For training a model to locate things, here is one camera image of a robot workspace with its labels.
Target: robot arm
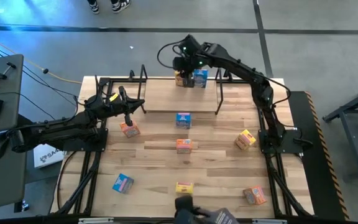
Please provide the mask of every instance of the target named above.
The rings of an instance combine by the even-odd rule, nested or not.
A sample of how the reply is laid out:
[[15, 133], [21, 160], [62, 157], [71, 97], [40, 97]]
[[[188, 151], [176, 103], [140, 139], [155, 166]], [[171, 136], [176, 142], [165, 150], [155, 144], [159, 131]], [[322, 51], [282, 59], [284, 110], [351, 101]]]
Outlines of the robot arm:
[[100, 133], [97, 123], [102, 119], [124, 114], [126, 124], [132, 126], [129, 114], [143, 103], [144, 100], [129, 98], [122, 86], [119, 87], [119, 94], [111, 95], [109, 103], [104, 102], [98, 91], [86, 101], [85, 110], [70, 119], [63, 118], [18, 127], [8, 131], [7, 136], [11, 140], [14, 152], [27, 152], [39, 144], [49, 144], [64, 150], [63, 145], [69, 140], [98, 141]]
[[281, 144], [285, 128], [278, 121], [273, 107], [273, 88], [262, 73], [241, 63], [241, 60], [231, 57], [227, 50], [219, 44], [203, 43], [200, 45], [192, 35], [183, 39], [178, 47], [182, 57], [173, 59], [173, 68], [181, 72], [186, 83], [191, 80], [194, 69], [209, 65], [224, 68], [249, 82], [252, 89], [252, 99], [262, 110], [268, 125], [268, 141], [273, 147]]

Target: cube-shaped box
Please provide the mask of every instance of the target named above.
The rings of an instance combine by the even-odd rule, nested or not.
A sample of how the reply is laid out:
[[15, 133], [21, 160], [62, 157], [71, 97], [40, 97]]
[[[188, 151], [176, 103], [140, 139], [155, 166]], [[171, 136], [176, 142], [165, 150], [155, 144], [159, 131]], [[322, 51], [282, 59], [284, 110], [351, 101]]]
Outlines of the cube-shaped box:
[[132, 121], [132, 126], [128, 126], [125, 122], [120, 124], [121, 131], [127, 136], [127, 138], [140, 134], [139, 128], [135, 121]]
[[191, 139], [177, 139], [177, 153], [189, 154], [193, 149], [193, 141]]
[[206, 81], [208, 80], [207, 69], [196, 69], [193, 71], [194, 87], [206, 87]]
[[193, 183], [177, 182], [175, 191], [176, 193], [181, 193], [181, 194], [192, 194], [193, 187], [194, 187]]
[[246, 150], [249, 148], [249, 146], [256, 142], [256, 139], [248, 130], [244, 130], [241, 132], [241, 134], [238, 135], [234, 142], [240, 149]]
[[132, 187], [133, 183], [134, 183], [134, 179], [124, 174], [119, 174], [116, 182], [112, 186], [112, 189], [120, 193], [126, 194], [128, 190]]
[[191, 114], [190, 113], [177, 113], [177, 128], [190, 129], [191, 127]]
[[183, 86], [183, 78], [180, 76], [179, 71], [174, 71], [175, 74], [175, 83], [177, 86]]
[[264, 192], [259, 186], [245, 189], [243, 193], [250, 205], [260, 205], [266, 202]]

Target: gray floor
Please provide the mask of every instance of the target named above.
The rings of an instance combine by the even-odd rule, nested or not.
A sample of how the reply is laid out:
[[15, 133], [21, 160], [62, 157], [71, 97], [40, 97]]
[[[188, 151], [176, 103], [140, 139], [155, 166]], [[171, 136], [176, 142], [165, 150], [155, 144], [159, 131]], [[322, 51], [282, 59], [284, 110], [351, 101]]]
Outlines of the gray floor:
[[[140, 28], [233, 28], [256, 29], [252, 0], [133, 0], [133, 5], [112, 14], [108, 0], [99, 0], [100, 15], [90, 13], [85, 0], [0, 0], [0, 25]], [[259, 0], [266, 29], [358, 30], [358, 1]], [[258, 34], [194, 34], [200, 41], [217, 42], [251, 67], [265, 71]], [[0, 31], [0, 42], [53, 73], [81, 81], [84, 75], [139, 73], [145, 64], [149, 75], [172, 75], [155, 59], [157, 50], [180, 40], [186, 33], [136, 32], [17, 32]], [[267, 34], [273, 75], [284, 78], [292, 90], [312, 94], [320, 117], [358, 93], [358, 35]], [[164, 52], [170, 63], [173, 54]], [[30, 66], [38, 74], [40, 70]], [[78, 94], [80, 86], [42, 75], [50, 85]], [[52, 115], [69, 116], [73, 106], [53, 91], [24, 76], [22, 92]], [[47, 119], [30, 103], [21, 100], [20, 111], [33, 120]], [[321, 121], [342, 194], [351, 220], [358, 221], [358, 180], [343, 182], [356, 171], [356, 162], [339, 121]], [[13, 214], [12, 205], [0, 208], [0, 218], [34, 216], [48, 212], [56, 179], [26, 186], [28, 212]], [[42, 194], [45, 200], [36, 200]]]

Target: floor line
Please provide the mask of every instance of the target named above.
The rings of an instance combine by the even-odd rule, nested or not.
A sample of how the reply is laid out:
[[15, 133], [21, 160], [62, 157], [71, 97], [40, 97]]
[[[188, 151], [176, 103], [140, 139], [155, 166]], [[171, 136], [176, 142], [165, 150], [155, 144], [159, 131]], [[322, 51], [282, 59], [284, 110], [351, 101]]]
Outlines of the floor line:
[[154, 33], [223, 33], [223, 34], [256, 34], [258, 29], [225, 29], [225, 28], [119, 28], [119, 27], [67, 27], [67, 26], [26, 26], [1, 25], [1, 31], [32, 32], [154, 32]]
[[264, 25], [262, 22], [262, 16], [260, 14], [259, 3], [258, 0], [253, 0], [252, 2], [254, 3], [254, 11], [255, 11], [256, 23], [258, 25], [258, 33], [259, 33], [259, 40], [260, 40], [260, 48], [262, 50], [262, 57], [264, 59], [266, 76], [269, 78], [273, 78], [272, 65], [270, 63], [269, 52], [267, 50], [266, 36], [264, 31]]

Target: person's feet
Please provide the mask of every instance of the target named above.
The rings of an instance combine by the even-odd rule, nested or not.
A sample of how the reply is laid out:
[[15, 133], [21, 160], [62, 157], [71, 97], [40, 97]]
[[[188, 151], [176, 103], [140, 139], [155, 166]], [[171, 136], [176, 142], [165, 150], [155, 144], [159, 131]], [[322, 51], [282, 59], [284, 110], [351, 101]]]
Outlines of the person's feet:
[[131, 4], [131, 0], [118, 0], [116, 4], [112, 5], [112, 12], [118, 13], [126, 9]]
[[93, 5], [89, 5], [93, 14], [99, 14], [99, 5], [98, 5], [98, 2], [95, 1]]

